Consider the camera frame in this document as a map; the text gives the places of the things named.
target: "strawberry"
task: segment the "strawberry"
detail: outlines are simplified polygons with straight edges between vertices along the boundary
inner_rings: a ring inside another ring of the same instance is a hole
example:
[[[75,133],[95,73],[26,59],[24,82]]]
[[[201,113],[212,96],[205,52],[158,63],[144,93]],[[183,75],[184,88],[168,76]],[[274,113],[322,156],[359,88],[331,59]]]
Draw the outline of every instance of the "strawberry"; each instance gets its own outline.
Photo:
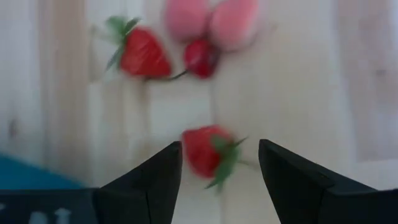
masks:
[[[207,188],[218,186],[232,174],[238,162],[239,145],[232,135],[218,125],[184,131],[183,148],[190,167],[200,177],[213,179]]]
[[[113,39],[120,45],[108,63],[132,77],[158,79],[169,77],[172,68],[159,41],[148,27],[136,26],[139,19],[127,21],[124,17],[110,17],[106,24]]]

